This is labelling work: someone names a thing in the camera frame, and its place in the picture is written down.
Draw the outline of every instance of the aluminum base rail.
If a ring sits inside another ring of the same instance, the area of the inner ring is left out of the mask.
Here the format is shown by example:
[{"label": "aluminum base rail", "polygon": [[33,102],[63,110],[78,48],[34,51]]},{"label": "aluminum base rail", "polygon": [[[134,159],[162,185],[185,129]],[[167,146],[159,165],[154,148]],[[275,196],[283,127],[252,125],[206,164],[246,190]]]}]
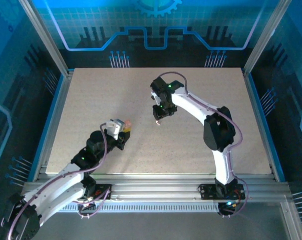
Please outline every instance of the aluminum base rail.
[{"label": "aluminum base rail", "polygon": [[[26,182],[23,193],[31,191],[45,183],[54,175],[40,174],[37,182]],[[200,184],[214,183],[214,175],[192,174],[103,174],[92,175],[97,183],[112,184],[111,201],[134,203],[159,202],[203,202],[197,190]],[[276,182],[273,175],[239,175],[248,184],[251,203],[280,203],[290,200],[291,193],[287,183]]]}]

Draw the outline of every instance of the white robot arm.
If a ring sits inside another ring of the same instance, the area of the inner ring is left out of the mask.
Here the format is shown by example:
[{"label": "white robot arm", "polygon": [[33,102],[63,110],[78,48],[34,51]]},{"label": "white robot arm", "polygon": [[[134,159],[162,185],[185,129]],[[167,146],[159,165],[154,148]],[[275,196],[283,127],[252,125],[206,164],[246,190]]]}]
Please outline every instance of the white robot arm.
[{"label": "white robot arm", "polygon": [[105,125],[103,133],[102,129],[91,133],[86,147],[54,178],[25,195],[16,193],[9,198],[1,223],[8,232],[7,240],[33,238],[52,215],[73,201],[110,197],[111,185],[98,185],[90,174],[115,147],[124,149],[130,137],[130,123],[116,119]]},{"label": "white robot arm", "polygon": [[178,82],[166,83],[161,77],[151,84],[152,99],[156,101],[153,106],[153,115],[158,121],[166,116],[171,116],[181,107],[196,117],[203,124],[203,139],[212,150],[216,167],[215,181],[221,196],[226,196],[229,185],[237,184],[228,161],[227,147],[233,143],[235,136],[234,126],[216,112],[223,113],[231,119],[228,108],[212,106],[185,89]]},{"label": "white robot arm", "polygon": [[[202,99],[198,98],[197,96],[193,95],[192,93],[188,93],[189,95],[193,96],[195,99],[198,101],[202,102],[203,104],[213,108],[217,109],[217,107],[212,106]],[[160,97],[155,93],[152,92],[152,96],[156,100],[156,103],[158,106],[161,105],[161,99]],[[174,93],[171,95],[172,97],[172,102],[174,105],[183,108],[187,112],[189,112],[191,115],[195,116],[204,126],[206,117],[208,115],[212,115],[213,112],[209,111],[206,108],[203,108],[200,106],[198,103],[193,101],[191,98],[187,96],[187,93],[185,91],[185,87],[181,86],[178,89],[174,91]],[[226,159],[227,157],[227,150],[224,149],[224,151],[220,152],[218,150],[212,150],[213,156],[214,156],[214,161],[215,161],[215,167],[216,167],[216,179],[222,183],[222,184],[228,184],[230,183],[234,177],[230,173],[231,172],[231,167],[228,164],[228,161]]]}]

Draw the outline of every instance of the speckled tabletop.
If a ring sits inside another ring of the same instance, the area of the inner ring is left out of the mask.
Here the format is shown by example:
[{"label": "speckled tabletop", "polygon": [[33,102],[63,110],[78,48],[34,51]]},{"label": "speckled tabletop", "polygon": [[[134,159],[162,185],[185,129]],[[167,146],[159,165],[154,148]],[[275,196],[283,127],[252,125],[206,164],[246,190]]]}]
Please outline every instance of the speckled tabletop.
[{"label": "speckled tabletop", "polygon": [[[150,84],[166,71],[184,74],[190,92],[230,109],[243,132],[243,143],[232,152],[236,173],[270,173],[240,68],[75,69],[47,173],[62,170],[85,146],[90,133],[109,119],[130,119],[131,137],[123,151],[116,148],[107,155],[96,173],[215,173],[213,154],[203,141],[203,126],[196,118],[179,108],[163,119],[161,126],[155,123]],[[183,82],[174,74],[163,79]]]}]

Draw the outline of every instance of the blue edge trim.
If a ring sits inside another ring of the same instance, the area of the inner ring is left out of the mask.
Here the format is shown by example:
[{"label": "blue edge trim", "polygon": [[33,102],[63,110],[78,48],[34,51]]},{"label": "blue edge trim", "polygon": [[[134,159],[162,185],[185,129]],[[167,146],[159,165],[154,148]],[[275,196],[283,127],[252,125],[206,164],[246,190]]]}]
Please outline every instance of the blue edge trim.
[{"label": "blue edge trim", "polygon": [[255,98],[255,101],[256,101],[256,105],[257,105],[259,114],[260,114],[261,119],[262,119],[263,128],[264,128],[265,134],[266,134],[266,140],[268,141],[270,149],[271,149],[271,154],[272,154],[272,158],[273,158],[273,161],[274,161],[274,164],[275,164],[277,174],[279,176],[279,181],[281,181],[281,182],[284,181],[285,182],[285,177],[284,177],[283,170],[282,170],[282,167],[281,167],[281,164],[280,164],[280,160],[279,160],[279,157],[277,155],[277,152],[276,152],[273,140],[272,140],[272,136],[271,136],[271,133],[270,133],[270,129],[269,129],[269,127],[267,125],[267,122],[266,122],[265,115],[263,113],[261,102],[259,101],[259,96],[257,94],[252,75],[249,74],[248,78],[249,78],[249,81],[250,81],[249,83],[252,87],[252,92],[253,92],[253,95],[254,95],[254,98]]},{"label": "blue edge trim", "polygon": [[40,142],[39,142],[39,146],[37,147],[37,150],[36,150],[36,154],[35,154],[35,157],[34,157],[32,168],[31,168],[29,177],[27,179],[28,182],[29,181],[32,182],[33,177],[35,176],[36,168],[37,168],[37,165],[39,164],[40,155],[41,155],[41,152],[43,150],[44,141],[45,141],[48,129],[49,129],[49,125],[51,123],[51,119],[52,119],[52,116],[53,116],[54,109],[56,107],[57,98],[60,94],[62,83],[64,81],[65,81],[65,78],[63,77],[63,75],[61,75],[61,77],[59,79],[59,83],[57,84],[57,88],[56,88],[56,91],[55,91],[55,94],[54,94],[54,97],[53,97],[53,101],[52,101],[52,104],[51,104],[51,107],[50,107],[49,114],[47,116],[47,119],[46,119],[46,122],[45,122],[45,125],[44,125],[44,129],[43,129],[42,136],[41,136],[41,139],[40,139]]},{"label": "blue edge trim", "polygon": [[[285,182],[285,178],[284,178],[283,170],[282,170],[282,167],[281,167],[281,164],[280,164],[280,161],[279,161],[279,157],[276,153],[276,149],[275,149],[272,137],[271,137],[271,133],[270,133],[269,127],[267,125],[266,118],[263,114],[263,109],[262,109],[261,103],[258,100],[259,97],[258,97],[256,88],[255,88],[255,85],[254,85],[254,82],[253,82],[252,75],[249,74],[248,78],[249,78],[249,83],[252,87],[252,92],[253,92],[254,98],[255,98],[256,103],[257,103],[259,114],[260,114],[261,119],[262,119],[262,124],[263,124],[264,130],[265,130],[265,133],[266,133],[266,138],[267,138],[267,141],[270,145],[271,154],[272,154],[272,157],[273,157],[273,160],[274,160],[276,171],[277,171],[278,176],[279,176],[279,180],[281,182],[282,181]],[[32,181],[32,179],[35,175],[35,172],[36,172],[37,165],[39,164],[40,154],[41,154],[41,151],[43,149],[44,140],[46,138],[47,131],[48,131],[51,119],[52,119],[53,111],[56,107],[57,98],[58,98],[58,95],[60,94],[61,86],[62,86],[62,83],[63,83],[64,80],[65,80],[65,78],[61,75],[59,83],[57,85],[57,89],[56,89],[53,101],[52,101],[52,105],[51,105],[48,117],[46,119],[46,123],[45,123],[43,133],[42,133],[42,136],[41,136],[41,139],[40,139],[40,143],[39,143],[39,146],[38,146],[36,154],[35,154],[34,162],[33,162],[32,168],[31,168],[31,172],[30,172],[29,177],[28,177],[28,181]]]}]

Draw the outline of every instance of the cooling vent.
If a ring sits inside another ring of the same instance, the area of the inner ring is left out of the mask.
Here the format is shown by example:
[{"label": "cooling vent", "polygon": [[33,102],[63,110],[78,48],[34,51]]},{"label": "cooling vent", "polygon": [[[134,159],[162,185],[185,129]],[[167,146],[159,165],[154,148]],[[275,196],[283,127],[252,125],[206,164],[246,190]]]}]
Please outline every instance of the cooling vent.
[{"label": "cooling vent", "polygon": [[[86,211],[83,211],[84,213],[91,213],[96,209],[96,207],[91,207]],[[78,205],[71,203],[67,205],[66,207],[62,208],[60,210],[61,213],[74,213],[78,211]],[[175,213],[175,212],[181,212],[181,213],[216,213],[218,212],[218,205],[217,203],[162,203],[162,202],[156,202],[156,203],[120,203],[120,202],[111,202],[111,203],[105,203],[100,212],[102,213]]]}]

